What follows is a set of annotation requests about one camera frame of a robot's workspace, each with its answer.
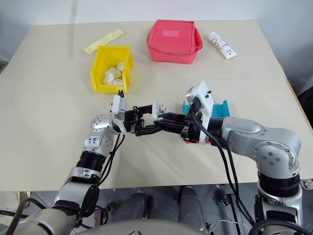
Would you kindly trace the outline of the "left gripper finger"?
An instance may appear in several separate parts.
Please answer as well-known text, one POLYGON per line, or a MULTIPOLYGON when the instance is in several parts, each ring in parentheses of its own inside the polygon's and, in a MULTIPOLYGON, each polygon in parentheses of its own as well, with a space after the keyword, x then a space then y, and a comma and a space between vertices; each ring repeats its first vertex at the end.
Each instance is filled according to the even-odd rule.
POLYGON ((139 136, 144 136, 144 135, 152 135, 159 131, 161 131, 161 129, 157 127, 156 125, 147 125, 147 126, 137 126, 135 128, 134 133, 137 137, 139 137, 139 136))
POLYGON ((142 116, 144 114, 152 114, 153 106, 152 105, 146 105, 141 107, 133 106, 133 110, 135 110, 139 116, 142 116))

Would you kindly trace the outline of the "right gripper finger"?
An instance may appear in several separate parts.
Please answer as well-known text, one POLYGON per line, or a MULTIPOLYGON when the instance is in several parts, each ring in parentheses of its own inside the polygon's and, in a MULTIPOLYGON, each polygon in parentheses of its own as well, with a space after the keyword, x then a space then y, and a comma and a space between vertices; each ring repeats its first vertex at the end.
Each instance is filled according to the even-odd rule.
POLYGON ((185 115, 184 114, 177 114, 177 113, 163 113, 158 116, 159 118, 163 118, 165 120, 173 121, 173 122, 178 122, 178 123, 184 123, 185 121, 185 115))
POLYGON ((184 128, 184 124, 180 122, 175 122, 171 120, 156 120, 154 125, 165 132, 170 132, 174 134, 180 134, 184 128))

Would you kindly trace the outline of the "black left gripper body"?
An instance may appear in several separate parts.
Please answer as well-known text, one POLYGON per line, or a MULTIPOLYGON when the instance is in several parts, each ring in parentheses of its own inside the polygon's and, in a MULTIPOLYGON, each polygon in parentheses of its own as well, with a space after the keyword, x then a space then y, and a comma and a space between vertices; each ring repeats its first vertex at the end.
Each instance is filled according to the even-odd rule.
POLYGON ((141 135, 140 131, 144 128, 143 107, 133 106, 132 110, 125 112, 124 127, 127 132, 141 135))

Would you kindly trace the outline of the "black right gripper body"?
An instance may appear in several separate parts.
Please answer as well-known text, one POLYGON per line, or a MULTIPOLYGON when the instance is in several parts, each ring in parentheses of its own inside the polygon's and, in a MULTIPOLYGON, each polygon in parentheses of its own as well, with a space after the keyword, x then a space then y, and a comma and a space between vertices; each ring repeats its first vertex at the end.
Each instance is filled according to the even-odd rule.
POLYGON ((198 127, 195 120, 193 119, 193 113, 188 112, 188 114, 185 116, 184 128, 181 131, 180 136, 183 138, 184 141, 187 142, 199 142, 200 132, 201 129, 198 127))

